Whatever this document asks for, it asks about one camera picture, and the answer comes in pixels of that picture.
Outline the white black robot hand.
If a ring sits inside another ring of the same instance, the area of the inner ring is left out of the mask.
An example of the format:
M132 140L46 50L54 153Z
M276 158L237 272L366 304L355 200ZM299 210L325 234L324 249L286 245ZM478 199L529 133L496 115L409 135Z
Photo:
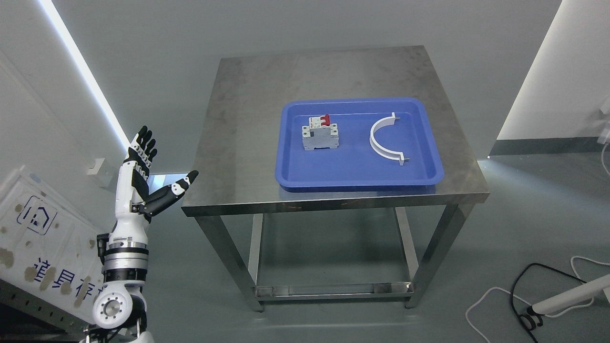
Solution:
M199 172L192 170L176 182L150 192L148 179L157 152L152 130L142 126L129 143L128 154L119 169L115 198L118 224L150 223L152 217L183 198L196 180Z

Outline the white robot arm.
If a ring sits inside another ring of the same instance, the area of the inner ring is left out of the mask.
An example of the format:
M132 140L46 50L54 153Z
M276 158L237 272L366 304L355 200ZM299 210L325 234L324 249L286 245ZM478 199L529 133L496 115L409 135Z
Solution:
M148 224L146 219L118 220L110 233L96 237L104 280L83 343L108 343L122 330L133 343L154 342L142 293L150 254Z

